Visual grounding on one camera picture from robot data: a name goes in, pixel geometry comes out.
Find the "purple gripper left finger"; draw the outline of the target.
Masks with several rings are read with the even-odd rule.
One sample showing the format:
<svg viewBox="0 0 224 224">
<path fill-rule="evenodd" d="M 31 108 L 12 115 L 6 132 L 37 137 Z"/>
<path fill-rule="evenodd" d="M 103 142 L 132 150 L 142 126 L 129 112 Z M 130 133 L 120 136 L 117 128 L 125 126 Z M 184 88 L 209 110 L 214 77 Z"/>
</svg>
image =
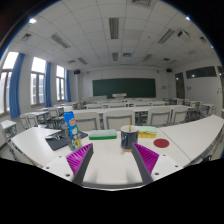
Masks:
<svg viewBox="0 0 224 224">
<path fill-rule="evenodd" d="M 73 182 L 77 185 L 81 185 L 93 155 L 93 144 L 87 144 L 69 155 L 66 156 L 66 160 L 74 174 Z"/>
</svg>

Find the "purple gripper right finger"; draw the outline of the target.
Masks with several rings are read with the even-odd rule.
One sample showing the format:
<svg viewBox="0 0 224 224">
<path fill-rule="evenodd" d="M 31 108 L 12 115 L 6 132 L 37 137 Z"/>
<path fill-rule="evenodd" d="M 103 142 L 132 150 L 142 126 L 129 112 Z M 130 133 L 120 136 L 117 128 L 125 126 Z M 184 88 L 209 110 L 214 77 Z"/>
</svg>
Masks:
<svg viewBox="0 0 224 224">
<path fill-rule="evenodd" d="M 149 184 L 153 181 L 152 170 L 156 165 L 159 155 L 154 151 L 137 143 L 132 144 L 132 154 L 137 163 L 142 182 Z"/>
</svg>

